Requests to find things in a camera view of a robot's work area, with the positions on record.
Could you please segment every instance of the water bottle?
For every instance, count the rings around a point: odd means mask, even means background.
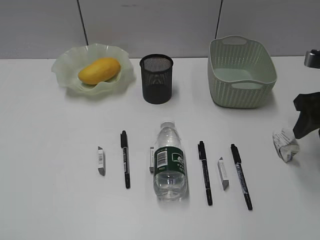
[[[174,122],[165,121],[155,142],[153,189],[161,200],[177,200],[187,191],[184,153]]]

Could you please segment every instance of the basket handle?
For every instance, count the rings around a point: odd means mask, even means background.
[[[251,89],[251,90],[258,90],[263,88],[267,83],[263,82],[258,82],[255,80],[240,80],[240,81],[235,81],[231,83],[231,86],[234,89]]]
[[[247,44],[249,39],[243,36],[231,35],[231,36],[220,38],[220,40],[224,45],[245,45]]]

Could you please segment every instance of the black pen holder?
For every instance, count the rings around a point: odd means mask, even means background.
[[[163,104],[172,96],[173,60],[162,54],[147,55],[140,61],[142,94],[151,104]]]

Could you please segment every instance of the table surface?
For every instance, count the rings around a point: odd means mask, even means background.
[[[272,132],[293,127],[298,94],[320,89],[320,70],[303,57],[273,57],[278,79],[267,103],[230,109],[211,99],[206,58],[174,59],[173,96],[144,101],[139,59],[126,91],[86,97],[58,87],[53,59],[0,61],[0,239],[318,239],[320,139],[299,140],[291,163],[277,155]],[[189,197],[157,200],[149,147],[160,123],[175,121],[186,156]],[[125,188],[120,133],[129,143]],[[213,206],[208,206],[197,144],[204,141]],[[250,192],[248,211],[230,144],[236,144]],[[97,170],[97,146],[106,175]],[[230,181],[223,191],[217,161]]]

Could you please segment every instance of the yellow mango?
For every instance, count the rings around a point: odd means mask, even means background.
[[[113,57],[99,58],[78,73],[78,78],[85,84],[96,85],[110,80],[120,72],[121,65]]]

